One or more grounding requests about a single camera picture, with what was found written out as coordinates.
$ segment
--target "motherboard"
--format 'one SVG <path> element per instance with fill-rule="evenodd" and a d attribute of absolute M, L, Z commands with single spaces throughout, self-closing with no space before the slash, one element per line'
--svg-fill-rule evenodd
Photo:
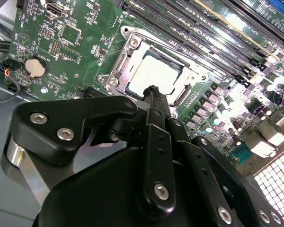
<path fill-rule="evenodd" d="M 41 100 L 155 85 L 187 133 L 230 160 L 284 143 L 284 4 L 278 0 L 19 0 L 9 57 Z"/>

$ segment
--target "perforated metal grille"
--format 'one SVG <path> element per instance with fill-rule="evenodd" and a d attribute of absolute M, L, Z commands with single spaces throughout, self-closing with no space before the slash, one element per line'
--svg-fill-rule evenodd
<path fill-rule="evenodd" d="M 284 155 L 255 176 L 268 202 L 284 220 Z"/>

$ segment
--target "screw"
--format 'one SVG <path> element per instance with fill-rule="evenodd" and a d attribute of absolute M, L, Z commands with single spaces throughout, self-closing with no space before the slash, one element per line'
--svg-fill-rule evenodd
<path fill-rule="evenodd" d="M 181 122 L 180 121 L 175 120 L 174 122 L 175 122 L 176 126 L 179 126 L 179 127 L 181 126 Z"/>
<path fill-rule="evenodd" d="M 130 102 L 130 101 L 125 101 L 124 104 L 125 104 L 127 107 L 129 107 L 129 108 L 134 108 L 134 107 L 135 107 L 135 105 L 134 105 L 132 102 Z"/>
<path fill-rule="evenodd" d="M 41 88 L 41 93 L 46 94 L 48 92 L 48 89 L 46 87 Z"/>
<path fill-rule="evenodd" d="M 161 200 L 167 200 L 169 198 L 169 191 L 167 190 L 167 188 L 164 185 L 157 183 L 157 184 L 155 184 L 154 189 L 155 189 L 156 195 Z"/>
<path fill-rule="evenodd" d="M 61 140 L 71 141 L 75 137 L 75 134 L 74 134 L 74 132 L 71 129 L 60 128 L 57 131 L 57 136 Z"/>
<path fill-rule="evenodd" d="M 103 76 L 99 77 L 99 81 L 103 82 L 104 81 L 104 77 Z"/>
<path fill-rule="evenodd" d="M 273 216 L 273 219 L 276 221 L 276 223 L 281 224 L 281 219 L 279 218 L 279 216 L 277 216 L 276 213 L 271 211 L 270 214 L 271 214 L 271 216 Z"/>
<path fill-rule="evenodd" d="M 136 39 L 131 39 L 130 41 L 129 41 L 129 45 L 132 47 L 132 48 L 136 48 L 137 46 L 138 46 L 138 40 L 136 40 Z"/>
<path fill-rule="evenodd" d="M 266 213 L 264 213 L 264 211 L 258 210 L 258 213 L 259 213 L 259 215 L 260 215 L 260 217 L 262 218 L 263 221 L 265 221 L 267 224 L 270 223 L 269 217 L 267 216 Z"/>
<path fill-rule="evenodd" d="M 115 85 L 115 81 L 114 81 L 114 80 L 111 80 L 111 81 L 110 81 L 110 84 L 111 84 L 111 85 Z"/>
<path fill-rule="evenodd" d="M 44 124 L 47 122 L 47 117 L 43 113 L 33 113 L 29 119 L 35 124 Z"/>
<path fill-rule="evenodd" d="M 201 138 L 200 141 L 201 141 L 204 145 L 207 145 L 207 141 L 204 140 L 203 138 Z"/>
<path fill-rule="evenodd" d="M 231 215 L 224 207 L 218 207 L 218 214 L 226 224 L 228 225 L 231 224 L 232 222 Z"/>

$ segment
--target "dimm slot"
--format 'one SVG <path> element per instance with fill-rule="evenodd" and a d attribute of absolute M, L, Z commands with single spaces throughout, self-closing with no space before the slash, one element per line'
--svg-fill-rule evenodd
<path fill-rule="evenodd" d="M 176 43 L 180 43 L 181 45 L 183 45 L 182 47 L 184 47 L 187 50 L 189 50 L 192 54 L 194 54 L 196 56 L 199 56 L 204 61 L 208 61 L 211 65 L 216 67 L 218 70 L 222 71 L 227 76 L 232 76 L 232 77 L 236 76 L 236 74 L 234 74 L 233 72 L 231 72 L 228 69 L 224 68 L 224 65 L 221 65 L 220 62 L 216 61 L 215 59 L 212 59 L 206 53 L 204 53 L 202 50 L 197 50 L 193 45 L 190 45 L 187 42 L 187 40 L 183 39 L 182 37 L 178 36 L 177 34 L 176 35 L 172 34 L 167 29 L 162 27 L 160 24 L 155 24 L 144 13 L 137 11 L 135 8 L 132 8 L 130 5 L 127 6 L 127 7 L 124 7 L 124 9 L 127 12 L 129 11 L 133 16 L 135 16 L 136 18 L 140 19 L 145 24 L 147 24 L 149 26 L 152 26 L 152 27 L 156 28 L 157 30 L 161 31 L 162 33 L 166 34 L 171 41 L 176 42 Z M 217 71 L 217 69 L 213 69 L 213 68 L 205 65 L 205 64 L 201 63 L 200 61 L 198 61 L 197 59 L 194 59 L 194 61 L 197 64 L 200 64 L 201 66 L 203 66 L 204 68 L 206 68 L 206 69 L 208 69 L 210 71 L 215 71 L 216 73 L 220 74 Z"/>
<path fill-rule="evenodd" d="M 199 20 L 197 17 L 194 17 L 193 15 L 189 15 L 188 12 L 186 10 L 184 10 L 183 8 L 181 8 L 178 4 L 176 4 L 176 3 L 174 3 L 170 0 L 157 0 L 157 2 L 159 2 L 162 6 L 167 8 L 170 12 L 172 12 L 175 15 L 178 15 L 178 17 L 184 19 L 188 23 L 195 24 L 196 27 L 198 29 L 200 29 L 203 33 L 205 33 L 209 37 L 215 39 L 221 45 L 226 46 L 232 52 L 235 52 L 235 54 L 237 56 L 239 56 L 241 59 L 245 59 L 246 61 L 251 60 L 251 58 L 246 53 L 244 53 L 244 51 L 242 49 L 240 49 L 238 46 L 236 46 L 231 41 L 225 39 L 224 37 L 216 35 L 215 34 L 216 31 L 214 31 L 210 26 L 208 26 L 205 22 Z"/>
<path fill-rule="evenodd" d="M 223 31 L 224 33 L 229 35 L 232 39 L 234 39 L 236 42 L 238 42 L 241 46 L 245 47 L 246 49 L 248 49 L 249 51 L 253 52 L 254 54 L 259 55 L 259 57 L 262 57 L 262 54 L 258 54 L 257 53 L 257 51 L 259 51 L 258 48 L 250 46 L 247 42 L 245 42 L 244 40 L 242 40 L 239 37 L 237 37 L 224 24 L 222 24 L 222 23 L 212 19 L 211 17 L 208 17 L 198 7 L 196 7 L 195 5 L 193 5 L 191 3 L 189 4 L 189 3 L 187 3 L 184 0 L 177 0 L 177 1 L 180 4 L 182 4 L 183 6 L 187 7 L 188 9 L 194 11 L 195 13 L 197 13 L 199 15 L 202 15 L 203 17 L 206 16 L 206 20 L 209 21 L 209 23 L 211 23 L 212 25 L 214 25 L 215 27 L 217 27 L 218 29 L 220 29 L 221 31 Z"/>
<path fill-rule="evenodd" d="M 284 48 L 284 33 L 252 10 L 240 0 L 219 0 L 224 6 L 236 14 L 255 29 L 262 32 L 268 39 Z"/>
<path fill-rule="evenodd" d="M 189 37 L 190 39 L 192 40 L 197 40 L 198 43 L 200 43 L 202 46 L 206 47 L 207 49 L 209 50 L 212 50 L 213 52 L 216 52 L 218 53 L 219 57 L 221 59 L 223 59 L 225 62 L 227 62 L 230 66 L 233 66 L 236 68 L 236 70 L 239 72 L 242 70 L 243 68 L 243 65 L 238 64 L 236 61 L 234 61 L 230 56 L 228 56 L 226 53 L 224 53 L 223 51 L 217 49 L 214 45 L 210 45 L 209 43 L 207 42 L 204 42 L 202 39 L 200 39 L 199 37 L 199 34 L 198 33 L 195 33 L 195 31 L 193 30 L 188 30 L 186 29 L 185 27 L 183 27 L 182 24 L 180 24 L 177 20 L 174 20 L 174 19 L 171 19 L 171 18 L 168 18 L 168 17 L 165 17 L 164 15 L 162 15 L 162 10 L 161 9 L 158 9 L 158 8 L 155 8 L 151 5 L 149 5 L 147 3 L 147 1 L 145 0 L 139 0 L 139 3 L 138 3 L 140 6 L 144 7 L 144 9 L 148 10 L 149 12 L 151 12 L 153 15 L 155 15 L 156 17 L 160 17 L 162 20 L 165 20 L 165 21 L 168 21 L 169 24 L 171 24 L 174 28 L 177 29 L 177 31 L 180 31 L 181 33 L 185 34 L 187 37 Z M 194 32 L 196 35 L 195 36 L 192 36 L 190 35 L 191 32 Z"/>
<path fill-rule="evenodd" d="M 276 10 L 278 10 L 284 16 L 284 4 L 279 0 L 266 0 Z"/>

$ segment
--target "cpu socket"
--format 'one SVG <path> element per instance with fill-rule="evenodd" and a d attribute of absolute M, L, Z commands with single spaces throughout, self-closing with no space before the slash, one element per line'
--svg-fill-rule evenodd
<path fill-rule="evenodd" d="M 166 95 L 169 106 L 176 107 L 187 98 L 196 82 L 208 80 L 192 70 L 194 66 L 185 57 L 166 49 L 173 48 L 169 43 L 148 31 L 123 26 L 121 33 L 126 42 L 110 74 L 98 76 L 98 81 L 112 94 L 139 100 L 146 88 L 155 85 Z M 157 40 L 161 48 L 145 37 Z"/>

